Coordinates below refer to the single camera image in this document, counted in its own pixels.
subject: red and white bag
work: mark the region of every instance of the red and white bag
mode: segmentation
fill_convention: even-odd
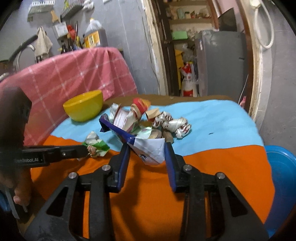
[[[180,71],[184,75],[181,85],[181,96],[197,97],[198,92],[193,63],[186,63]]]

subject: yellow label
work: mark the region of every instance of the yellow label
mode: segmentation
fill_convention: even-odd
[[[100,42],[99,32],[95,31],[95,32],[89,34],[88,36],[86,36],[84,38],[84,42],[85,42],[86,48],[100,46],[101,42]]]

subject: black pan handle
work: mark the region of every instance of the black pan handle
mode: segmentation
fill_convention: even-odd
[[[23,49],[25,49],[29,44],[33,43],[36,39],[38,38],[38,35],[33,35],[32,37],[30,37],[28,40],[24,41],[18,48],[16,51],[13,52],[13,54],[11,55],[11,57],[9,58],[9,62],[13,62],[17,56],[17,54],[22,51]]]

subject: hanging towel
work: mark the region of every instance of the hanging towel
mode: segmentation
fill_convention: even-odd
[[[35,57],[42,56],[42,59],[48,58],[48,52],[52,47],[52,42],[46,35],[43,27],[39,27],[37,30],[38,39],[36,41]]]

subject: yellow bowl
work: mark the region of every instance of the yellow bowl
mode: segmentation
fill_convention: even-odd
[[[96,117],[100,113],[103,102],[102,91],[95,90],[67,100],[63,107],[72,120],[84,122]]]

